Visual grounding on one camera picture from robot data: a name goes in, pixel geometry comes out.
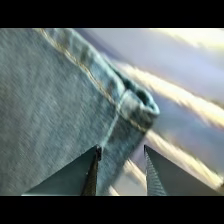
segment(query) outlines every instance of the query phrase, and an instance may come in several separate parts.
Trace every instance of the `seam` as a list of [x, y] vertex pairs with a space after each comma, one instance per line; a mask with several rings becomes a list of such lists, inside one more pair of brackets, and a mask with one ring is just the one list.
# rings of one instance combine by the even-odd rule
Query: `seam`
[[55, 41], [43, 28], [33, 28], [36, 32], [40, 33], [57, 51], [64, 54], [71, 62], [75, 65], [81, 67], [86, 73], [89, 79], [93, 82], [95, 87], [103, 94], [103, 96], [116, 108], [117, 113], [126, 121], [130, 122], [130, 124], [137, 128], [141, 132], [147, 132], [148, 129], [140, 126], [137, 122], [133, 121], [132, 119], [125, 118], [118, 110], [117, 103], [113, 100], [110, 94], [104, 89], [101, 82], [97, 81], [94, 76], [92, 75], [91, 71], [80, 61], [78, 61], [75, 56], [73, 56], [63, 45]]

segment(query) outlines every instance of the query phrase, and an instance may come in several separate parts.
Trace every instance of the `denim fabric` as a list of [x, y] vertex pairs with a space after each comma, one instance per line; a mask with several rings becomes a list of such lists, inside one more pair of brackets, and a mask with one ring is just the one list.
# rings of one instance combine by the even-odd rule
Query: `denim fabric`
[[105, 194], [159, 114], [72, 29], [1, 29], [0, 71], [0, 195], [21, 195], [97, 143]]

